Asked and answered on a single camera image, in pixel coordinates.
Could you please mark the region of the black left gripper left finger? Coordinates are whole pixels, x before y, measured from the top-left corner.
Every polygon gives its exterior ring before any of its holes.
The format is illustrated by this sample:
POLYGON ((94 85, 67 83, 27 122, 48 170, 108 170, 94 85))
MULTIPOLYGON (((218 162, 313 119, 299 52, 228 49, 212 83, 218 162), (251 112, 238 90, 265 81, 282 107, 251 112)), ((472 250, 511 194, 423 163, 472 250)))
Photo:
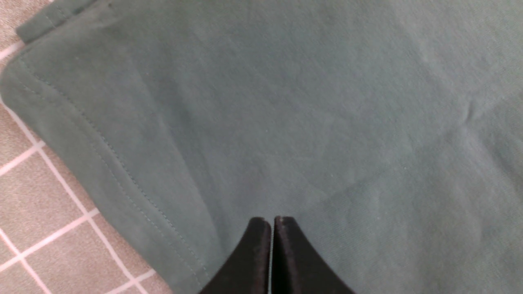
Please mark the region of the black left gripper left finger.
POLYGON ((271 237, 271 225, 265 219, 250 219, 237 247, 201 293, 266 294, 271 237))

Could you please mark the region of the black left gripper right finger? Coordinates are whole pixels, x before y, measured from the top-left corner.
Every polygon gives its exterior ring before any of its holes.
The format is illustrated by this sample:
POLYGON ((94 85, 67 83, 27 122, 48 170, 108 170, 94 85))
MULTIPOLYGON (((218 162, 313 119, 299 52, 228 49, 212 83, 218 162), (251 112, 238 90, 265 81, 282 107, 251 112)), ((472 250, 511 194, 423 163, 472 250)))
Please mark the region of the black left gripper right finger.
POLYGON ((353 294, 308 241, 295 218, 274 219, 273 294, 353 294))

